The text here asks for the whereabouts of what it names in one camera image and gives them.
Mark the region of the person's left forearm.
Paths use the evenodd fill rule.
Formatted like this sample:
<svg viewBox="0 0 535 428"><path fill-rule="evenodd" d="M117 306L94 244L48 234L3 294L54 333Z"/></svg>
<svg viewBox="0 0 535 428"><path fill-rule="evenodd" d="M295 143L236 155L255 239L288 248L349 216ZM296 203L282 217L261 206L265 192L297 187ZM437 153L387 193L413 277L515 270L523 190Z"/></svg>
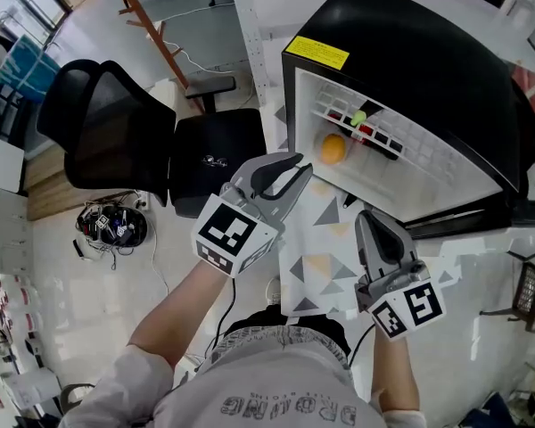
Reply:
<svg viewBox="0 0 535 428"><path fill-rule="evenodd" d="M185 355L228 276L201 261L136 327L129 344L174 367Z"/></svg>

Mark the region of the person's white printed shirt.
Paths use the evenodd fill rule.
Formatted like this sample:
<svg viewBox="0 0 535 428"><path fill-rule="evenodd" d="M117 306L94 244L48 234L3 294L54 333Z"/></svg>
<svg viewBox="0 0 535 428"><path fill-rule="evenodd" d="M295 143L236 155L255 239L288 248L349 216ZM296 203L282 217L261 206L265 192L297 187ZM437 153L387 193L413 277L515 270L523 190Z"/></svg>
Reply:
<svg viewBox="0 0 535 428"><path fill-rule="evenodd" d="M306 327L229 334L175 387L161 356L127 346L59 428L426 428L416 410L383 412L361 399L348 360Z"/></svg>

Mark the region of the brown wooden coat rack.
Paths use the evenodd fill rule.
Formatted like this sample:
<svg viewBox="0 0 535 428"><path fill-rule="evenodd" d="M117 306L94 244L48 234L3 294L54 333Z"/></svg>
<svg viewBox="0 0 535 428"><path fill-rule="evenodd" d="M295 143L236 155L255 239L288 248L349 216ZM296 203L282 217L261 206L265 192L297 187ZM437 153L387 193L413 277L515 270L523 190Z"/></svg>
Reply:
<svg viewBox="0 0 535 428"><path fill-rule="evenodd" d="M168 66L171 68L171 70L173 71L182 89L184 90L184 92L186 92L187 88L190 86L189 81L187 80L185 74L179 68L177 62L175 61L175 57L182 52L182 49L177 48L175 51L171 52L167 48L163 39L164 25L161 25L160 29L156 29L155 25L150 20L143 6L138 0L123 0L123 1L125 2L126 8L123 10L120 10L119 15L133 13L136 16L135 21L127 20L126 23L128 25L143 28L146 31L149 38L156 45L160 54L162 55L162 57L164 58Z"/></svg>

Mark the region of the wooden platform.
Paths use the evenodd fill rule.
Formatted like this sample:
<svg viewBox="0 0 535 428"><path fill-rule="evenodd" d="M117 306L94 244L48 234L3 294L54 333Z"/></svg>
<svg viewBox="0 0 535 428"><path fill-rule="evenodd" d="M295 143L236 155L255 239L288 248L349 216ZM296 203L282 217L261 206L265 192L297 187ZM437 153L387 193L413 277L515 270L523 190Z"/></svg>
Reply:
<svg viewBox="0 0 535 428"><path fill-rule="evenodd" d="M26 163L23 191L28 194L28 221L83 207L86 202L120 198L126 189L84 190L72 186L63 168L64 151L54 144Z"/></svg>

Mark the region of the person's right forearm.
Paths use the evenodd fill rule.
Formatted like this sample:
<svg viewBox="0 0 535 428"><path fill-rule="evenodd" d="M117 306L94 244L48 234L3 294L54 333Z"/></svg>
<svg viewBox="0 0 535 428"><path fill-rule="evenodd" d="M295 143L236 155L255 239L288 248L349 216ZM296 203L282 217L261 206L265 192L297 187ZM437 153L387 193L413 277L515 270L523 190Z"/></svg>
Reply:
<svg viewBox="0 0 535 428"><path fill-rule="evenodd" d="M378 397L383 412L420 409L419 392L405 338L390 342L381 329L375 332L371 391Z"/></svg>

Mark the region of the white box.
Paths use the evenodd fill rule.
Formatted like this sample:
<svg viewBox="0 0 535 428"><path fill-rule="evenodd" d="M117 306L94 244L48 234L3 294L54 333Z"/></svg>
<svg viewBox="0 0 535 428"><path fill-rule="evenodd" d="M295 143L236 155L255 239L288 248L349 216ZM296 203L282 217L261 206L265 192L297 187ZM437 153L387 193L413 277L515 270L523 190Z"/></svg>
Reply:
<svg viewBox="0 0 535 428"><path fill-rule="evenodd" d="M0 139L0 189L18 193L24 151Z"/></svg>

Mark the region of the black mini fridge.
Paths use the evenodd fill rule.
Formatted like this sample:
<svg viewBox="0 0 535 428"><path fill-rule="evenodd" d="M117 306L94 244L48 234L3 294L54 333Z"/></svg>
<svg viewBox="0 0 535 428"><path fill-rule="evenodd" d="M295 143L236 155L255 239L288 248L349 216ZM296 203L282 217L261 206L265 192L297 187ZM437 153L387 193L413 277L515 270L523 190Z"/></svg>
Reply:
<svg viewBox="0 0 535 428"><path fill-rule="evenodd" d="M506 64L411 0L326 0L282 53L288 143L416 239L535 227L535 113ZM328 116L383 109L368 136ZM320 160L329 134L346 142Z"/></svg>

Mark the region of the white metal shelf rack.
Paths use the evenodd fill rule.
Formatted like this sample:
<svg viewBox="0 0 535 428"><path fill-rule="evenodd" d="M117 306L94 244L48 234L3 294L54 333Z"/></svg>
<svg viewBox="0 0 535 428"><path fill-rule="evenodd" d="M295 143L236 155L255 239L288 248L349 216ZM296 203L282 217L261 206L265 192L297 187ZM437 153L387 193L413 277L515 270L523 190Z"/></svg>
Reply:
<svg viewBox="0 0 535 428"><path fill-rule="evenodd" d="M269 80L254 0L234 0L259 105L266 104Z"/></svg>

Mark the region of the blue storage bin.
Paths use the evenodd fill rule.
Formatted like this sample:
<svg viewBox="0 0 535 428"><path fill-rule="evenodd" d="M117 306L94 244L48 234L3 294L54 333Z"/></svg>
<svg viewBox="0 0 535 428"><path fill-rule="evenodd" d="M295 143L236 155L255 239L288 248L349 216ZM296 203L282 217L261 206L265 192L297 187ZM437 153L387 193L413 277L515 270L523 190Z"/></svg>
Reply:
<svg viewBox="0 0 535 428"><path fill-rule="evenodd" d="M23 35L4 57L0 83L31 102L42 103L59 70L54 59Z"/></svg>

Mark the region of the red food item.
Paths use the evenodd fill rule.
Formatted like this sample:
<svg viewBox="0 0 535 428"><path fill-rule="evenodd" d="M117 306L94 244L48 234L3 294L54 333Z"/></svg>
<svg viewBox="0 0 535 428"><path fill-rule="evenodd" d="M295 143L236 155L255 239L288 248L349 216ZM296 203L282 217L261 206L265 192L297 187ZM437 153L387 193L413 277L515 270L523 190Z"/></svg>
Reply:
<svg viewBox="0 0 535 428"><path fill-rule="evenodd" d="M328 116L331 119L335 119L335 120L340 121L343 124L345 124L344 127L342 127L341 125L337 126L338 130L340 131L340 133L343 136L354 137L355 139L358 139L362 144L364 144L366 142L366 139L364 137L362 137L362 136L359 136L359 135L353 135L352 129L355 129L359 133L362 133L362 134L365 134L365 135L368 135L368 136L373 134L373 129L371 129L368 125L366 125L365 122L359 124L355 128L352 127L350 125L350 120L351 120L352 116L350 117L350 116L347 116L347 115L343 115L343 114L340 114L337 111L330 111L328 113Z"/></svg>

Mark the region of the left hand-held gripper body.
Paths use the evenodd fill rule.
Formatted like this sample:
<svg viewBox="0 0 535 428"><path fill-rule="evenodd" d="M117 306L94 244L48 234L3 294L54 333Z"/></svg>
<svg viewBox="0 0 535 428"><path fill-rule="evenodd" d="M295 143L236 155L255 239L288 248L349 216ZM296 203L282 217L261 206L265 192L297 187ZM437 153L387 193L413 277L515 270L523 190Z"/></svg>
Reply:
<svg viewBox="0 0 535 428"><path fill-rule="evenodd" d="M241 187L226 182L204 204L191 233L193 253L230 277L237 277L282 239L284 224L274 215L279 204L258 204Z"/></svg>

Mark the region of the blue fabric item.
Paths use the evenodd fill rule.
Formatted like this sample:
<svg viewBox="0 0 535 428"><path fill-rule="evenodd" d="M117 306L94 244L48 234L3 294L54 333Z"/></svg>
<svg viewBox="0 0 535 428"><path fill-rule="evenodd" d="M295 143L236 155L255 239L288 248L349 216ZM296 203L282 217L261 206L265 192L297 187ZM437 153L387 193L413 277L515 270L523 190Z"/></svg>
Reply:
<svg viewBox="0 0 535 428"><path fill-rule="evenodd" d="M471 409L459 428L535 428L535 393L527 399L506 402L492 393L481 407Z"/></svg>

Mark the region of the triangle patterned tablecloth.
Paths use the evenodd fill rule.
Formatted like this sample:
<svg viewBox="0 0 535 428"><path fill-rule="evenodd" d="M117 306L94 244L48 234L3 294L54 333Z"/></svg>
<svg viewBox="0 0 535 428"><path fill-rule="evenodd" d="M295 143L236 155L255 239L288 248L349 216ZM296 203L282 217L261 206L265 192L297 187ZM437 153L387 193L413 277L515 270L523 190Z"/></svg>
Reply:
<svg viewBox="0 0 535 428"><path fill-rule="evenodd" d="M355 218L365 204L355 200L344 209L346 198L342 189L313 175L284 221L278 244L284 315L355 316L354 284L365 274L358 259Z"/></svg>

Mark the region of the purple eggplant with green stem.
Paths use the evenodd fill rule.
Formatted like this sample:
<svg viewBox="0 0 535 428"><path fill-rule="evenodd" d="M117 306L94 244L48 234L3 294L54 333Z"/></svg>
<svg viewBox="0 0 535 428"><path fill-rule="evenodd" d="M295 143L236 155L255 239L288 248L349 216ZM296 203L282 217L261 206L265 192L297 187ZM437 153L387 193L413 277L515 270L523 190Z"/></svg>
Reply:
<svg viewBox="0 0 535 428"><path fill-rule="evenodd" d="M357 127L359 124L365 122L369 117L381 111L383 107L375 102L366 100L352 115L350 125Z"/></svg>

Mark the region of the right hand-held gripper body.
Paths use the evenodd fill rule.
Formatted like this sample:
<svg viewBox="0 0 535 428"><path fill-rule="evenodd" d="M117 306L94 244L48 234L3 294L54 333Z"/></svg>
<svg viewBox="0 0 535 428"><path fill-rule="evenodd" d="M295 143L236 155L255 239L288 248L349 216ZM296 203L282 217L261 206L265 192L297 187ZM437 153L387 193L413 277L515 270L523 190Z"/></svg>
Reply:
<svg viewBox="0 0 535 428"><path fill-rule="evenodd" d="M447 314L440 287L421 260L372 283L356 283L355 294L358 310L368 312L390 341L404 338Z"/></svg>

